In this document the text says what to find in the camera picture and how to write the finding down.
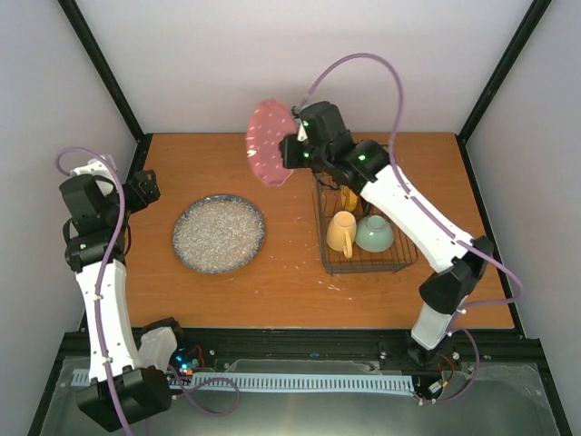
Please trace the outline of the pink white dotted plate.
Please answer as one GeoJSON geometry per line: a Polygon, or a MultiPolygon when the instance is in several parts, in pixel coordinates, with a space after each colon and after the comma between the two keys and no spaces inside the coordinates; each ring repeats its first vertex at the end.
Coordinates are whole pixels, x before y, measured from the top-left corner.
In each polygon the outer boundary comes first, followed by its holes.
{"type": "Polygon", "coordinates": [[[282,164],[280,142],[296,133],[291,110],[275,99],[255,108],[246,132],[246,154],[253,174],[269,187],[280,187],[293,171],[282,164]]]}

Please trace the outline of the orange white dotted plate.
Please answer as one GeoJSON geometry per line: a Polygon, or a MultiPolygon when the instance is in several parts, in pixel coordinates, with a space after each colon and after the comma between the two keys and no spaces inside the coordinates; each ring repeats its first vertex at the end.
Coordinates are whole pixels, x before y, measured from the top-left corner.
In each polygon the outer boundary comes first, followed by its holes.
{"type": "Polygon", "coordinates": [[[359,197],[348,186],[342,185],[340,187],[340,202],[344,211],[352,213],[358,206],[359,197]]]}

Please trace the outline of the speckled grey large plate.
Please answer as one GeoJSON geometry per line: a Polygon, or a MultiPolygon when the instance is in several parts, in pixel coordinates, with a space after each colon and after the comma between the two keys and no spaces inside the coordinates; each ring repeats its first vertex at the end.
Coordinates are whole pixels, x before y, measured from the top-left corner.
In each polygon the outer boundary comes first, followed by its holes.
{"type": "Polygon", "coordinates": [[[203,197],[177,220],[172,246],[178,259],[197,273],[224,274],[250,263],[266,238],[263,213],[231,194],[203,197]]]}

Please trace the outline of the yellow mug white inside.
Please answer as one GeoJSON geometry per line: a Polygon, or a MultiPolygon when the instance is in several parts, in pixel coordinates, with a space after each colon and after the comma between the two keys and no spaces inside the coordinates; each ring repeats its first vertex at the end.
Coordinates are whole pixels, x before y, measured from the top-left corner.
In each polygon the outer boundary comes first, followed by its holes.
{"type": "Polygon", "coordinates": [[[326,232],[326,244],[334,251],[342,253],[347,259],[353,255],[357,222],[355,216],[347,211],[337,212],[330,220],[326,232]]]}

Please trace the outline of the light green ceramic bowl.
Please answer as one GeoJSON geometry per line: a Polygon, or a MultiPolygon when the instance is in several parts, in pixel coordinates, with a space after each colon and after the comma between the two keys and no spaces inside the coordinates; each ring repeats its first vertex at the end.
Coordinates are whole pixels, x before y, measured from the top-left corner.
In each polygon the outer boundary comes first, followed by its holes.
{"type": "Polygon", "coordinates": [[[369,253],[387,251],[394,242],[394,232],[389,222],[380,215],[369,215],[359,220],[355,244],[369,253]]]}

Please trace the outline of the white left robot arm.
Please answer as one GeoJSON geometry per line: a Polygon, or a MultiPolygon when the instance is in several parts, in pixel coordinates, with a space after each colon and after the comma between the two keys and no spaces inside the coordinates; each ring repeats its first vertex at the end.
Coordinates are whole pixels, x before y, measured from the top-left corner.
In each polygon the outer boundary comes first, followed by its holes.
{"type": "Polygon", "coordinates": [[[120,185],[92,160],[59,190],[71,214],[63,228],[65,260],[84,299],[91,350],[89,385],[77,393],[77,406],[106,431],[126,430],[170,408],[165,373],[189,354],[175,319],[150,324],[140,339],[129,320],[125,232],[132,213],[158,200],[155,173],[141,171],[120,185]]]}

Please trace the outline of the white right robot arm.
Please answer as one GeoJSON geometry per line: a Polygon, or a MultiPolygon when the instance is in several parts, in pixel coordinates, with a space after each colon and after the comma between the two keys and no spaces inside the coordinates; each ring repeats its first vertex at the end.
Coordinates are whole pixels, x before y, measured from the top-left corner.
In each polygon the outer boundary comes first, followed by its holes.
{"type": "Polygon", "coordinates": [[[492,242],[459,229],[409,181],[392,146],[354,141],[339,108],[323,101],[293,110],[297,130],[280,142],[288,169],[325,173],[390,218],[420,249],[433,273],[419,287],[423,301],[411,339],[427,352],[451,332],[463,303],[489,264],[492,242]]]}

